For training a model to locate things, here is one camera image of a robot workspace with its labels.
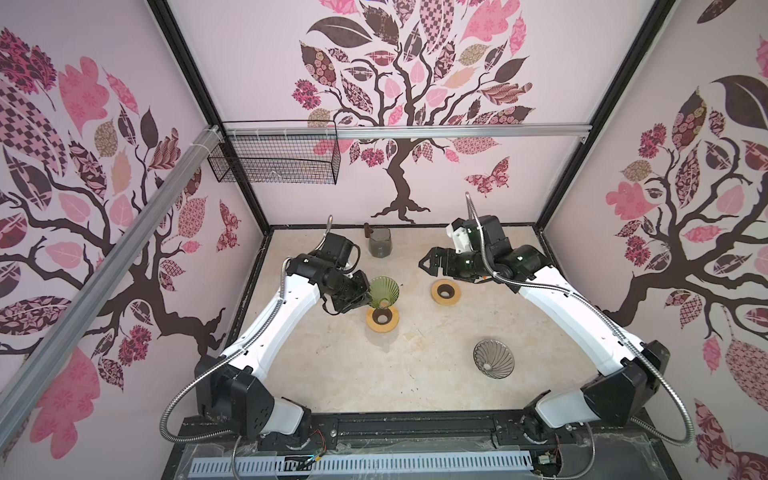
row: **wire mesh basket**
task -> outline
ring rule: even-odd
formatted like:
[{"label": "wire mesh basket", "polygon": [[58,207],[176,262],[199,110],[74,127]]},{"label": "wire mesh basket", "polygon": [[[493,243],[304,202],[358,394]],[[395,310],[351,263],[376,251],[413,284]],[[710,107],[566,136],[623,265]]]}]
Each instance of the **wire mesh basket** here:
[{"label": "wire mesh basket", "polygon": [[249,182],[336,184],[341,153],[335,121],[224,123],[228,142],[220,143],[208,157],[219,182],[234,182],[244,175]]}]

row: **metal flexible conduit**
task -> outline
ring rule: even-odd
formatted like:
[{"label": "metal flexible conduit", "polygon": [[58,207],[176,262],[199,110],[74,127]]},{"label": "metal flexible conduit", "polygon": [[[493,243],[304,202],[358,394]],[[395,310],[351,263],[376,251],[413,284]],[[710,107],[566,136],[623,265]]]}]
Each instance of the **metal flexible conduit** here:
[{"label": "metal flexible conduit", "polygon": [[202,382],[203,379],[208,377],[211,373],[217,371],[222,366],[229,363],[230,360],[237,358],[238,356],[245,353],[248,348],[253,345],[261,336],[262,333],[264,333],[264,330],[268,326],[270,326],[270,323],[272,323],[272,320],[275,319],[275,316],[277,315],[277,312],[280,311],[280,307],[283,306],[285,303],[285,296],[286,296],[286,269],[288,268],[288,264],[291,261],[291,257],[286,258],[283,260],[283,266],[280,269],[280,299],[275,303],[275,307],[272,309],[272,313],[270,313],[269,318],[266,319],[266,322],[259,328],[259,331],[256,332],[256,335],[253,336],[252,339],[248,340],[248,342],[243,345],[243,348],[237,350],[232,355],[229,355],[227,357],[224,357],[223,359],[216,362],[216,365],[210,367],[208,370],[206,370],[203,375],[200,375],[195,380],[190,382],[189,385],[185,386],[175,397],[173,400],[170,401],[168,406],[165,408],[165,411],[163,412],[163,415],[160,417],[160,435],[163,436],[164,439],[166,439],[169,442],[173,443],[188,443],[188,442],[201,442],[203,440],[212,439],[218,436],[226,435],[228,433],[234,433],[231,430],[217,430],[215,432],[211,433],[204,433],[202,435],[190,435],[186,437],[180,437],[179,435],[174,435],[173,433],[168,431],[168,417],[170,417],[170,413],[173,412],[174,408],[176,407],[176,404],[179,403],[179,401],[188,394],[198,383]]},{"label": "metal flexible conduit", "polygon": [[573,296],[576,300],[583,303],[587,308],[589,308],[592,312],[595,313],[602,321],[605,323],[609,329],[611,329],[611,332],[629,349],[630,352],[635,356],[636,359],[639,359],[643,365],[655,376],[661,385],[664,387],[665,390],[667,390],[667,393],[672,398],[672,400],[675,403],[675,406],[680,411],[680,415],[683,417],[683,423],[685,423],[685,438],[678,440],[673,439],[672,437],[665,435],[664,433],[659,432],[651,425],[648,425],[643,420],[640,420],[637,417],[632,417],[630,420],[634,422],[635,424],[639,425],[642,429],[645,429],[647,432],[652,433],[659,437],[660,439],[664,440],[665,442],[675,445],[678,447],[686,447],[694,443],[694,422],[691,420],[690,415],[688,414],[688,410],[685,408],[685,404],[683,403],[683,400],[680,399],[679,395],[672,389],[672,386],[667,382],[667,380],[661,375],[661,372],[659,372],[653,363],[650,362],[649,359],[645,358],[645,356],[637,350],[637,347],[634,346],[632,342],[627,339],[626,336],[621,332],[621,329],[612,319],[610,319],[608,316],[606,316],[604,313],[600,311],[597,307],[592,305],[589,300],[584,298],[579,292],[575,292],[572,290],[569,290],[567,288],[564,288],[562,286],[557,285],[548,285],[546,283],[531,283],[531,282],[518,282],[515,280],[510,280],[508,278],[504,278],[503,276],[499,275],[498,272],[494,271],[491,268],[491,265],[488,263],[488,258],[485,253],[485,235],[483,235],[482,232],[482,225],[480,224],[480,219],[477,214],[477,210],[475,210],[475,205],[472,203],[472,198],[469,196],[469,192],[465,194],[467,197],[467,209],[469,210],[469,215],[472,217],[472,219],[477,223],[478,226],[478,232],[480,233],[480,255],[482,257],[483,265],[485,266],[485,269],[497,280],[508,283],[509,285],[515,285],[515,286],[524,286],[527,288],[544,288],[548,290],[555,290],[558,292],[562,292],[565,295]]}]

